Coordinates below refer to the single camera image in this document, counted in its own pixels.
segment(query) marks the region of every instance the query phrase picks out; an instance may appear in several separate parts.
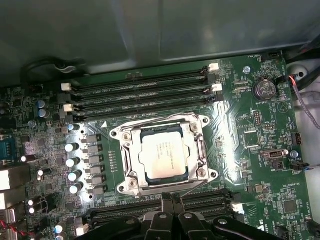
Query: cpu socket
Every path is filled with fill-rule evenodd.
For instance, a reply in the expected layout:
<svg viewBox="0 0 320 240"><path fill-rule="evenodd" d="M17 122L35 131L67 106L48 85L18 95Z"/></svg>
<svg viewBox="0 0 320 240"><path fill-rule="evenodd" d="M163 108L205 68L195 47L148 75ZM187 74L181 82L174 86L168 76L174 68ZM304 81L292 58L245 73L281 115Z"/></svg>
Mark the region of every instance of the cpu socket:
<svg viewBox="0 0 320 240"><path fill-rule="evenodd" d="M121 194L136 197L184 191L211 182L203 128L210 119L195 113L127 122L110 132L120 142Z"/></svg>

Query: motherboard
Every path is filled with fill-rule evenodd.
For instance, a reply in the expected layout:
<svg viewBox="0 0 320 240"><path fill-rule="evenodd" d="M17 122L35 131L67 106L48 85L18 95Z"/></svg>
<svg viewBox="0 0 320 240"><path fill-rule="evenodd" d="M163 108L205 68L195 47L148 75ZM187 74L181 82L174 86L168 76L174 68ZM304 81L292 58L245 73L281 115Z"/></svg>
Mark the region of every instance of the motherboard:
<svg viewBox="0 0 320 240"><path fill-rule="evenodd" d="M285 75L279 52L2 89L0 215L20 232L0 239L73 239L179 192L207 221L313 240Z"/></svg>

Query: integrated circuit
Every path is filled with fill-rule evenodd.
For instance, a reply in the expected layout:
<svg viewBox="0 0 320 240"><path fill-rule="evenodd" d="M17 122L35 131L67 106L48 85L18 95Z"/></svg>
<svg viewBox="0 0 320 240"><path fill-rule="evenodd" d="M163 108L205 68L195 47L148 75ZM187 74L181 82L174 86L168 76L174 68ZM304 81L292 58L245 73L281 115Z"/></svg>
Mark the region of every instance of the integrated circuit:
<svg viewBox="0 0 320 240"><path fill-rule="evenodd" d="M297 211L297 204L295 200L289 200L283 202L283 208L285 213L292 213Z"/></svg>
<svg viewBox="0 0 320 240"><path fill-rule="evenodd" d="M244 132L245 148L251 149L260 146L259 133L257 130Z"/></svg>

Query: black cable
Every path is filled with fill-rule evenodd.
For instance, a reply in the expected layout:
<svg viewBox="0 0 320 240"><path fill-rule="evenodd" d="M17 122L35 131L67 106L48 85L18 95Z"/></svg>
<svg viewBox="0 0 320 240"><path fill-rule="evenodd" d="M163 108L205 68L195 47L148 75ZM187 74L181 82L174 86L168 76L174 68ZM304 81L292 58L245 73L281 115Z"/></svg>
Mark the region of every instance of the black cable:
<svg viewBox="0 0 320 240"><path fill-rule="evenodd" d="M28 84L31 82L31 79L29 78L30 71L45 65L56 65L58 68L64 68L66 62L57 57L45 57L24 65L20 70L21 85L23 87L28 87Z"/></svg>

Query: green circuit board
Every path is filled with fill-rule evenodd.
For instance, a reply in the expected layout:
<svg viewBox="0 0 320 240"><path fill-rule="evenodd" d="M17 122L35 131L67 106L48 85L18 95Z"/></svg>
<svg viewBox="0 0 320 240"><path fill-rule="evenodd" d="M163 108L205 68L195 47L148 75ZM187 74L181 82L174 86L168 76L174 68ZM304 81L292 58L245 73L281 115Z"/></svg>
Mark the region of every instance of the green circuit board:
<svg viewBox="0 0 320 240"><path fill-rule="evenodd" d="M295 112L288 82L276 86L276 95L266 101L257 100L252 93L254 84L260 78L273 78L286 74L286 63L279 54L275 58L264 59L264 55L239 56L224 59L182 63L161 67L152 67L131 71L87 76L70 81L74 86L92 86L103 83L117 83L123 79L168 75L184 71L193 71L217 64L209 73L219 76L216 84L222 85L223 100L207 105L166 109L142 114L107 117L79 122L80 129L68 131L67 114L59 104L60 82L40 84L35 93L26 96L21 87L2 90L1 99L11 106L12 136L15 139L19 159L23 155L36 155L38 160L30 163L32 181L27 184L29 198L55 193L57 208L47 216L50 220L45 230L46 239L54 239L54 226L58 222L67 223L67 234L75 235L74 217L85 215L89 209L112 205L125 205L133 202L158 199L159 195L134 198L116 191L118 184L124 181L123 162L119 142L110 137L110 131L121 124L139 119L168 116L176 113L196 113L210 118L210 124L203 129L206 153L210 168L217 170L218 179L197 189L197 192L227 188L240 193L243 221L268 233L277 234L277 226L285 226L293 240L314 239L307 231L305 219L311 218L308 189L303 171L291 170L293 161L303 161L301 147L294 142L298 133ZM36 102L48 103L48 118L38 117ZM30 121L35 127L30 128ZM84 187L77 195L69 193L71 183L67 176L71 170L85 172L90 166L83 161L74 169L65 165L71 157L85 158L84 150L90 144L84 143L87 136L100 135L102 145L106 193L93 195L92 187L87 183L89 174L83 174ZM30 141L23 143L23 136ZM79 149L66 153L65 145L79 143ZM277 160L262 157L264 150L280 149L289 153L297 151L299 157L292 159L290 154ZM38 181L36 172L39 168L51 168L52 173ZM30 229L43 217L43 214L27 214Z"/></svg>

